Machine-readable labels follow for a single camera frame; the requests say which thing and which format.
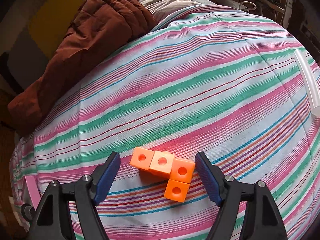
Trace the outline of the orange linked cubes block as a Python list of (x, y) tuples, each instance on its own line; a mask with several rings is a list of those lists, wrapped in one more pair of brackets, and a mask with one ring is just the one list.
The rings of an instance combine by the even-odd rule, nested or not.
[(167, 151), (152, 151), (136, 147), (130, 165), (168, 180), (164, 198), (183, 203), (186, 199), (195, 163), (176, 157)]

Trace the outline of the pink white tray box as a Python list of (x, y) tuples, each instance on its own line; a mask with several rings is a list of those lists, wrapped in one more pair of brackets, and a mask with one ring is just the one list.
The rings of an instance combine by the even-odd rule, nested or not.
[(22, 187), (22, 203), (30, 204), (34, 209), (37, 209), (40, 200), (41, 196), (35, 176), (25, 176)]

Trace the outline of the black grey cylindrical cap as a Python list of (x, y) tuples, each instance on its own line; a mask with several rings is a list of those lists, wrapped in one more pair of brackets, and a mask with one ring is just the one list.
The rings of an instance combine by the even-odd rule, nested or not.
[(22, 214), (23, 218), (26, 221), (28, 221), (29, 223), (31, 223), (33, 221), (35, 213), (36, 213), (36, 211), (32, 205), (30, 205), (28, 203), (24, 203), (21, 206), (21, 214)]

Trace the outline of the striped bed sheet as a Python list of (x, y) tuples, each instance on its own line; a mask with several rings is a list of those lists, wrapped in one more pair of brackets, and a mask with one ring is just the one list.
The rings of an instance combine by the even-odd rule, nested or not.
[(90, 174), (116, 151), (121, 166), (98, 213), (111, 239), (205, 239), (218, 208), (194, 174), (183, 203), (166, 182), (130, 165), (135, 147), (208, 159), (238, 181), (263, 180), (289, 239), (319, 214), (319, 118), (294, 52), (319, 66), (286, 29), (221, 5), (167, 16), (95, 67), (53, 107), (10, 160), (14, 205), (25, 176), (44, 193)]

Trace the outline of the translucent glue stick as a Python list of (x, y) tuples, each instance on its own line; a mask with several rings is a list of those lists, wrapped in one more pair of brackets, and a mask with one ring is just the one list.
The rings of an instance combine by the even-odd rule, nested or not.
[(298, 65), (300, 74), (302, 76), (304, 86), (306, 88), (308, 100), (310, 103), (311, 113), (317, 117), (320, 117), (319, 87), (316, 82), (316, 79), (313, 76), (311, 67), (309, 66), (309, 63), (306, 57), (299, 49), (296, 49), (293, 54), (294, 54), (295, 61)]

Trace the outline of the rust brown quilt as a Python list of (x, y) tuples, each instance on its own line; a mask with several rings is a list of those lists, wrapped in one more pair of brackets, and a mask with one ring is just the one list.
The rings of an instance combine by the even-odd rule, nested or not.
[(12, 127), (32, 133), (95, 66), (157, 23), (139, 0), (84, 0), (44, 74), (8, 104)]

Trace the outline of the multicolour padded headboard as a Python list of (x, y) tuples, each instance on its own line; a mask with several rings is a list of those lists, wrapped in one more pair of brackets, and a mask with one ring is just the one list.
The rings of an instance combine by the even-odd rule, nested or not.
[(36, 81), (79, 13), (107, 16), (125, 0), (16, 0), (1, 21), (1, 89), (15, 94)]

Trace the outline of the white pillow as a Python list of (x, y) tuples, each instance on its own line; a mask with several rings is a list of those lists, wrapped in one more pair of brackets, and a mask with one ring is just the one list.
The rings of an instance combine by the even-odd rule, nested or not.
[(200, 5), (199, 2), (193, 0), (139, 0), (139, 3), (151, 12), (158, 22), (164, 20), (173, 12), (194, 5)]

